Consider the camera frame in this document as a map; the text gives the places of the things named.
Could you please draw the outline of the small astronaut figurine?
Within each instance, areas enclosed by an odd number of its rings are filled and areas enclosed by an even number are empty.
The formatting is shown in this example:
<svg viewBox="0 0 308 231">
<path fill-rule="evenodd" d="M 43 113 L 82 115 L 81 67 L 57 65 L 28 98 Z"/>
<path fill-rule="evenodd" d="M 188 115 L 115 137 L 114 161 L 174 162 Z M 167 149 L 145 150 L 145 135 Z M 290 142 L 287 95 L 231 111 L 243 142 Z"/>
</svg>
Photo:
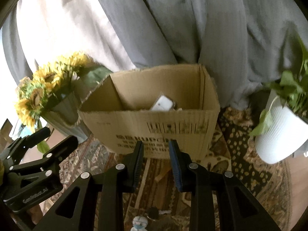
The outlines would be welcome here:
<svg viewBox="0 0 308 231">
<path fill-rule="evenodd" d="M 136 216 L 133 218 L 132 224 L 131 231 L 147 231 L 148 219 L 143 216 Z"/>
</svg>

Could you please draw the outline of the white remote control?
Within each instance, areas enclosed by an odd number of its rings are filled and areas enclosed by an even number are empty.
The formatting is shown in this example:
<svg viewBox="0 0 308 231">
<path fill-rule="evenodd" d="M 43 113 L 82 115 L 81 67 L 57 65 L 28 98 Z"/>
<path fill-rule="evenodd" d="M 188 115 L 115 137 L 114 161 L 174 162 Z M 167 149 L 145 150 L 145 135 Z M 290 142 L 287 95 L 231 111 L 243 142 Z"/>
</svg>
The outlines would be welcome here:
<svg viewBox="0 0 308 231">
<path fill-rule="evenodd" d="M 158 97 L 157 101 L 150 108 L 151 111 L 169 111 L 175 107 L 175 103 L 165 95 Z"/>
</svg>

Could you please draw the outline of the green ribbed vase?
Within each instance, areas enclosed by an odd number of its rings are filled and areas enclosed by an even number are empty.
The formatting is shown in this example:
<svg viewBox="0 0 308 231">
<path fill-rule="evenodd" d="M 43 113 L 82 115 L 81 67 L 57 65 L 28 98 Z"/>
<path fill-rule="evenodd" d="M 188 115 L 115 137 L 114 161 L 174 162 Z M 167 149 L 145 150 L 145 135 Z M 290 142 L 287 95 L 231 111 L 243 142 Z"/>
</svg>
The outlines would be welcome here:
<svg viewBox="0 0 308 231">
<path fill-rule="evenodd" d="M 79 143 L 88 139 L 91 131 L 79 117 L 77 107 L 79 100 L 73 92 L 64 95 L 61 100 L 52 98 L 51 104 L 42 113 L 44 118 L 51 126 L 65 136 L 76 136 Z"/>
</svg>

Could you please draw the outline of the patterned oriental rug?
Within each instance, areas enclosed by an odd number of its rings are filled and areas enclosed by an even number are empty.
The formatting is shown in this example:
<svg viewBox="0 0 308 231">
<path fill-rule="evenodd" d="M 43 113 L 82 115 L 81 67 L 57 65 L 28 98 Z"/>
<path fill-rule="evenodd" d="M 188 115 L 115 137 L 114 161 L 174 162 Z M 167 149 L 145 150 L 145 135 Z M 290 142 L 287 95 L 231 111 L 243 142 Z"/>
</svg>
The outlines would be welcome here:
<svg viewBox="0 0 308 231">
<path fill-rule="evenodd" d="M 269 165 L 257 155 L 249 133 L 258 116 L 257 110 L 222 109 L 209 154 L 201 164 L 214 173 L 233 172 L 279 228 L 287 230 L 292 213 L 289 166 L 285 161 Z M 68 188 L 80 173 L 102 173 L 121 158 L 109 153 L 95 137 L 90 137 L 60 165 L 61 183 Z M 131 228 L 135 216 L 146 216 L 150 207 L 171 210 L 171 214 L 155 221 L 150 219 L 149 230 L 188 230 L 191 195 L 177 190 L 168 160 L 144 159 L 139 185 L 133 194 L 124 194 L 123 202 L 126 230 Z"/>
</svg>

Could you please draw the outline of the sunflower bouquet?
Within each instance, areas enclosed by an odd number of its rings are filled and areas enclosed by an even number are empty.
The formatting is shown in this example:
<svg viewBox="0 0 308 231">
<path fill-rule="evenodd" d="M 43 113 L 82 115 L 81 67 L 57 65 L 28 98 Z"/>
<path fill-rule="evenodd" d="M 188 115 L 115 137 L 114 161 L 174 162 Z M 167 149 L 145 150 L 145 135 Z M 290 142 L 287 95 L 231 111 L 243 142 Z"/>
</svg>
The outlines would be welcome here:
<svg viewBox="0 0 308 231">
<path fill-rule="evenodd" d="M 55 61 L 39 67 L 31 78 L 20 80 L 15 103 L 17 115 L 23 125 L 36 132 L 42 128 L 41 121 L 45 119 L 41 115 L 51 104 L 52 98 L 61 100 L 64 95 L 73 92 L 79 100 L 78 112 L 85 98 L 111 73 L 111 70 L 82 52 L 59 56 Z"/>
</svg>

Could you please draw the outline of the white plant pot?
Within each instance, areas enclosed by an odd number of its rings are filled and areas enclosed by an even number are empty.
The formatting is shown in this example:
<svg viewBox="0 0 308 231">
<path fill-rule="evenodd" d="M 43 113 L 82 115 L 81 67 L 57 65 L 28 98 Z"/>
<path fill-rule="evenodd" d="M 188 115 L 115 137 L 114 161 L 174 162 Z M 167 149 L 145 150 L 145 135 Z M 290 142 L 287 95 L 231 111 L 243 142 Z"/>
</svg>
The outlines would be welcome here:
<svg viewBox="0 0 308 231">
<path fill-rule="evenodd" d="M 273 124 L 267 132 L 255 138 L 255 149 L 264 162 L 275 164 L 307 141 L 307 120 L 282 106 L 274 90 L 270 92 L 265 109 L 270 111 Z"/>
</svg>

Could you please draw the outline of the brown cardboard box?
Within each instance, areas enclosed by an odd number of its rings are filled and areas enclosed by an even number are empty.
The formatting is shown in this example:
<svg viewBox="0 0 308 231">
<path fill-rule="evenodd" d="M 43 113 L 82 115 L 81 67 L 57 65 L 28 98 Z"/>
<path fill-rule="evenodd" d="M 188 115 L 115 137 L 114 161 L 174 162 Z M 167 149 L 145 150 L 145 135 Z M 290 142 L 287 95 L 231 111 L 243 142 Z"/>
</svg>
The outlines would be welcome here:
<svg viewBox="0 0 308 231">
<path fill-rule="evenodd" d="M 165 95 L 175 107 L 151 111 Z M 169 158 L 169 141 L 193 160 L 209 153 L 220 105 L 203 65 L 178 64 L 108 75 L 82 102 L 78 113 L 112 153 L 131 153 L 137 141 L 145 157 Z"/>
</svg>

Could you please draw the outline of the green potted plant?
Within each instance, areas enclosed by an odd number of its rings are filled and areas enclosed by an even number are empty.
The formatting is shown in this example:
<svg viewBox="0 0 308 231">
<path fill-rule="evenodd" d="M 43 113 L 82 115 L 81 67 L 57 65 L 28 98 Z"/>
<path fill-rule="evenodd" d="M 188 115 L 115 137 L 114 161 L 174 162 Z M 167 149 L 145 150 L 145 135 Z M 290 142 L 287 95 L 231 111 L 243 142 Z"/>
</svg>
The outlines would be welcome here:
<svg viewBox="0 0 308 231">
<path fill-rule="evenodd" d="M 279 81 L 268 82 L 266 88 L 276 93 L 271 100 L 269 109 L 262 110 L 259 117 L 259 124 L 250 132 L 251 137 L 265 134 L 274 124 L 273 106 L 280 102 L 282 107 L 291 110 L 295 116 L 307 122 L 307 47 L 301 37 L 298 41 L 302 51 L 302 64 L 298 73 L 290 70 L 282 72 Z"/>
</svg>

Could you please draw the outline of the beige curtain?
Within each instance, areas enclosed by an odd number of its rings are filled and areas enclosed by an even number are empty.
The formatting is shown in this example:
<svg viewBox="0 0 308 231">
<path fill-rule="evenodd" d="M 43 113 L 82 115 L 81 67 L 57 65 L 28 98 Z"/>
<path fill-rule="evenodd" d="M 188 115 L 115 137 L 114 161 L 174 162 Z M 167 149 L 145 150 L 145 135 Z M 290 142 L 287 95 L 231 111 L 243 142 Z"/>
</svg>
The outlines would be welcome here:
<svg viewBox="0 0 308 231">
<path fill-rule="evenodd" d="M 74 52 L 112 72 L 135 68 L 98 0 L 19 0 L 17 29 L 32 72 Z"/>
</svg>

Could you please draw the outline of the grey curtain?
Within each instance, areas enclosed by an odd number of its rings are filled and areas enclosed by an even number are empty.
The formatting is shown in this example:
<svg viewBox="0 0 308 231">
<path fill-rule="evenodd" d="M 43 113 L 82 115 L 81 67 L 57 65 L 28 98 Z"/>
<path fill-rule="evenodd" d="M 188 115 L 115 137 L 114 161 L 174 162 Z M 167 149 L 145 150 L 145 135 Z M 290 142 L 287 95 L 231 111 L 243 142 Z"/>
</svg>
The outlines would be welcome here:
<svg viewBox="0 0 308 231">
<path fill-rule="evenodd" d="M 1 0 L 1 43 L 16 82 L 31 76 L 17 29 L 19 0 Z M 294 0 L 98 0 L 135 68 L 203 64 L 222 107 L 284 70 L 298 71 L 307 19 Z"/>
</svg>

